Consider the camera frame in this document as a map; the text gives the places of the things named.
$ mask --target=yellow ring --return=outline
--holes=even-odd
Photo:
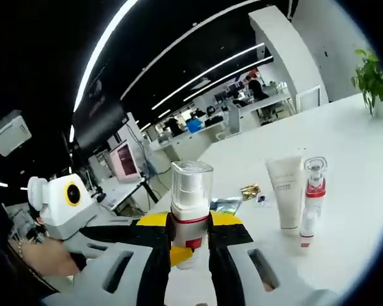
[[[69,182],[68,184],[65,185],[65,188],[64,188],[64,198],[65,198],[65,201],[66,203],[69,205],[69,206],[77,206],[79,204],[79,202],[81,201],[81,195],[79,196],[79,201],[76,202],[76,203],[72,203],[70,201],[70,199],[68,198],[68,188],[71,186],[71,185],[74,185],[74,186],[77,186],[74,182]]]

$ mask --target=potted plant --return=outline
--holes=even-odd
[[[363,101],[376,117],[383,119],[383,69],[374,52],[362,49],[355,50],[363,56],[363,65],[356,68],[356,76],[351,78],[354,87],[358,87],[363,95]]]

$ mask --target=air conditioner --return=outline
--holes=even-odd
[[[31,138],[20,110],[14,110],[0,120],[0,154],[7,156]]]

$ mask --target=white pot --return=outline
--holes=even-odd
[[[379,98],[376,100],[373,114],[376,118],[383,119],[383,101],[381,101]]]

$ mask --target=green leaves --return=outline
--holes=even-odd
[[[383,101],[383,70],[373,50],[367,54],[366,51],[357,49],[355,53],[363,56],[363,65],[356,68],[356,76],[353,76],[350,81],[355,88],[360,89],[363,101],[373,115],[372,110],[377,97]]]

